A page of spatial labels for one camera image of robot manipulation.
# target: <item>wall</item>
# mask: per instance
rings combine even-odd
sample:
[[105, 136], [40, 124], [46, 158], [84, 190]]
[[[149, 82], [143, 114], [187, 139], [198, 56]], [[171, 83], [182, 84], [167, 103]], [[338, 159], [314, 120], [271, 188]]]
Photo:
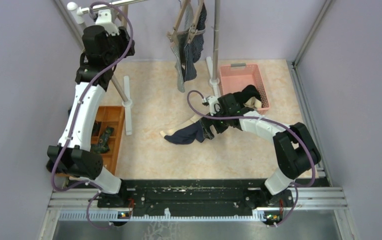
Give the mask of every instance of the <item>wall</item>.
[[79, 54], [52, 1], [0, 1], [0, 239], [38, 237]]
[[382, 1], [337, 0], [299, 71], [360, 238], [382, 239]]
[[[65, 5], [70, 1], [63, 0]], [[88, 7], [94, 1], [76, 2], [79, 6]], [[324, 0], [220, 2], [221, 59], [294, 60]], [[205, 5], [208, 16], [202, 53], [204, 58], [213, 53], [215, 1], [206, 0]], [[126, 60], [175, 60], [166, 33], [172, 31], [179, 9], [178, 0], [149, 0], [130, 5], [129, 17], [135, 30], [136, 55]], [[85, 16], [85, 20], [92, 23], [88, 16]]]

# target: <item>cable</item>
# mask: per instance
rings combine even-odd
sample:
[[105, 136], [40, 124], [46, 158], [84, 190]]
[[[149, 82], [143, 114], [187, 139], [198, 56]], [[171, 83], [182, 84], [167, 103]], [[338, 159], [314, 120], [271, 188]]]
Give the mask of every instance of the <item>cable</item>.
[[312, 186], [313, 183], [315, 182], [315, 172], [316, 172], [315, 163], [313, 162], [312, 156], [310, 155], [310, 152], [309, 152], [307, 146], [305, 145], [303, 140], [299, 136], [297, 136], [297, 134], [295, 132], [293, 132], [289, 127], [285, 126], [284, 124], [282, 124], [280, 122], [277, 122], [277, 121], [274, 121], [274, 120], [271, 120], [271, 119], [267, 119], [267, 118], [263, 118], [263, 117], [260, 118], [260, 117], [256, 117], [256, 116], [225, 116], [225, 117], [216, 117], [216, 116], [204, 115], [203, 113], [201, 113], [197, 109], [195, 109], [193, 107], [193, 105], [191, 104], [191, 102], [190, 102], [190, 95], [192, 93], [199, 94], [202, 99], [204, 99], [204, 96], [203, 96], [203, 94], [201, 92], [199, 92], [197, 90], [189, 91], [188, 95], [186, 96], [186, 101], [188, 102], [189, 107], [196, 114], [202, 116], [203, 118], [208, 118], [208, 119], [212, 119], [212, 120], [255, 119], [255, 120], [259, 120], [259, 121], [265, 121], [265, 122], [268, 122], [268, 123], [271, 123], [271, 124], [276, 124], [276, 125], [284, 128], [285, 130], [287, 130], [297, 140], [297, 142], [300, 144], [300, 146], [303, 148], [303, 150], [306, 153], [307, 158], [308, 158], [308, 160], [310, 162], [311, 179], [310, 179], [310, 182], [308, 184], [306, 184], [306, 185], [298, 184], [298, 183], [294, 182], [290, 186], [290, 187], [294, 187], [295, 188], [295, 200], [294, 200], [294, 204], [292, 205], [291, 209], [286, 214], [286, 216], [279, 223], [275, 223], [274, 225], [271, 225], [271, 227], [278, 227], [278, 226], [280, 226], [283, 222], [285, 222], [290, 217], [290, 214], [294, 211], [294, 208], [297, 206], [297, 201], [299, 199], [299, 191], [297, 190], [297, 187], [308, 188], [308, 187]]
[[212, 119], [212, 120], [231, 120], [231, 119], [255, 119], [255, 120], [260, 120], [260, 121], [265, 121], [265, 122], [268, 122], [268, 123], [271, 123], [271, 124], [275, 124], [275, 125], [278, 125], [282, 128], [284, 128], [287, 132], [289, 132], [296, 140], [297, 142], [300, 144], [300, 146], [303, 148], [304, 152], [306, 153], [307, 155], [307, 158], [310, 162], [310, 167], [311, 167], [311, 179], [309, 181], [308, 184], [306, 185], [302, 185], [302, 184], [298, 184], [298, 183], [294, 183], [297, 187], [301, 187], [301, 188], [308, 188], [310, 186], [313, 185], [313, 183], [315, 182], [315, 178], [316, 178], [316, 169], [315, 169], [315, 163], [313, 162], [313, 159], [312, 159], [312, 156], [306, 146], [306, 144], [303, 142], [303, 140], [297, 136], [297, 134], [295, 132], [293, 132], [289, 127], [285, 126], [284, 124], [280, 123], [280, 122], [277, 122], [277, 121], [274, 121], [274, 120], [271, 120], [271, 119], [267, 119], [267, 118], [259, 118], [257, 116], [223, 116], [223, 117], [217, 117], [217, 116], [208, 116], [208, 115], [204, 115], [203, 113], [199, 112], [198, 110], [196, 110], [193, 105], [191, 104], [190, 102], [190, 95], [192, 93], [197, 93], [201, 96], [202, 99], [204, 99], [204, 96], [201, 92], [197, 91], [197, 90], [191, 90], [188, 92], [188, 95], [186, 96], [186, 101], [188, 102], [188, 105], [189, 107], [198, 115], [202, 116], [203, 118], [207, 118], [207, 119]]
[[58, 154], [55, 162], [54, 162], [54, 167], [52, 168], [52, 171], [51, 171], [51, 186], [52, 188], [55, 190], [55, 191], [58, 191], [58, 192], [65, 192], [67, 190], [70, 190], [80, 184], [86, 184], [86, 183], [89, 183], [91, 184], [92, 186], [96, 187], [99, 191], [98, 193], [89, 201], [89, 204], [88, 204], [88, 207], [86, 208], [86, 219], [88, 220], [88, 222], [94, 226], [95, 228], [98, 228], [98, 229], [107, 229], [107, 227], [99, 227], [97, 225], [95, 225], [91, 220], [90, 220], [90, 207], [91, 207], [91, 203], [100, 195], [101, 193], [101, 187], [98, 186], [97, 184], [91, 182], [91, 181], [87, 181], [87, 180], [83, 180], [83, 181], [78, 181], [74, 184], [72, 184], [71, 186], [69, 187], [66, 187], [66, 188], [59, 188], [56, 186], [56, 183], [55, 183], [55, 176], [56, 176], [56, 169], [57, 169], [57, 166], [59, 165], [61, 159], [62, 159], [62, 156], [63, 154], [65, 153], [69, 143], [70, 143], [70, 140], [72, 139], [72, 135], [73, 135], [73, 130], [75, 128], [75, 124], [76, 124], [76, 120], [78, 119], [78, 114], [79, 114], [79, 109], [81, 108], [81, 104], [82, 101], [84, 100], [87, 92], [90, 90], [91, 86], [95, 83], [95, 81], [97, 81], [97, 79], [103, 75], [105, 72], [107, 72], [108, 70], [112, 69], [113, 67], [115, 67], [122, 59], [125, 58], [125, 56], [128, 54], [129, 52], [129, 49], [131, 48], [132, 46], [132, 42], [133, 42], [133, 39], [134, 39], [134, 30], [132, 28], [132, 24], [131, 24], [131, 21], [129, 20], [129, 18], [122, 12], [122, 10], [120, 10], [119, 7], [113, 5], [113, 4], [110, 4], [110, 3], [107, 3], [107, 2], [103, 2], [103, 1], [96, 1], [96, 2], [93, 2], [90, 6], [89, 6], [89, 14], [93, 15], [94, 14], [94, 10], [93, 10], [93, 7], [95, 5], [106, 5], [108, 7], [111, 7], [113, 9], [115, 9], [119, 14], [121, 14], [124, 19], [127, 21], [127, 24], [129, 25], [129, 28], [130, 28], [130, 38], [129, 38], [129, 42], [126, 46], [126, 49], [124, 51], [124, 53], [116, 60], [114, 61], [112, 64], [110, 64], [109, 66], [107, 66], [106, 68], [104, 68], [102, 71], [100, 71], [99, 73], [97, 73], [97, 75], [94, 76], [94, 78], [88, 83], [88, 85], [86, 86], [86, 88], [84, 89], [83, 93], [80, 95], [79, 97], [79, 103], [76, 105], [76, 108], [73, 112], [73, 117], [72, 117], [72, 121], [71, 121], [71, 124], [70, 124], [70, 127], [69, 127], [69, 132], [67, 134], [67, 139], [66, 139], [66, 142], [64, 143], [64, 146], [63, 148], [61, 148], [60, 150], [60, 153]]

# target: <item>beige table surface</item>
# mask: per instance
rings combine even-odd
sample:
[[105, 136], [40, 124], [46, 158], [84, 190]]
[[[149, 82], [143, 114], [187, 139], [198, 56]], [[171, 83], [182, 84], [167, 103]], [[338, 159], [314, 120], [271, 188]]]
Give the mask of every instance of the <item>beige table surface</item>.
[[[231, 63], [258, 64], [270, 100], [266, 116], [282, 123], [303, 122], [285, 60], [227, 60]], [[278, 167], [275, 149], [268, 141], [252, 133], [229, 128], [213, 140], [189, 145], [175, 145], [160, 135], [194, 115], [188, 107], [187, 93], [177, 90], [174, 62], [125, 62], [117, 66], [116, 77], [130, 78], [133, 100], [132, 130], [120, 144], [116, 176], [123, 179], [242, 179], [268, 178]], [[205, 61], [195, 65], [197, 78], [185, 83], [186, 91], [198, 90], [213, 95], [208, 84], [209, 72]], [[197, 94], [193, 105], [204, 113]], [[101, 105], [121, 105], [122, 100], [110, 83]], [[305, 172], [301, 177], [310, 177]]]

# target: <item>pink plastic basket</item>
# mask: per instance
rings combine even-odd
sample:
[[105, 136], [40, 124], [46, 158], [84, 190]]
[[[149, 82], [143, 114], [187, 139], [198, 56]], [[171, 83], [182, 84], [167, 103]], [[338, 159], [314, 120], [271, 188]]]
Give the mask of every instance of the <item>pink plastic basket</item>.
[[257, 64], [235, 63], [221, 66], [219, 77], [222, 95], [236, 93], [248, 85], [254, 85], [261, 96], [261, 108], [258, 108], [257, 112], [263, 115], [269, 110], [268, 95]]

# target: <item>basket handle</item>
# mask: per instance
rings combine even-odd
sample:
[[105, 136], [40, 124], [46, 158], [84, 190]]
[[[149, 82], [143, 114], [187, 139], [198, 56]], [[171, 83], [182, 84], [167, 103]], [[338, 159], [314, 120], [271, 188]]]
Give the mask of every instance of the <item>basket handle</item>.
[[232, 63], [231, 68], [237, 68], [237, 67], [245, 67], [247, 64], [245, 62], [243, 63]]

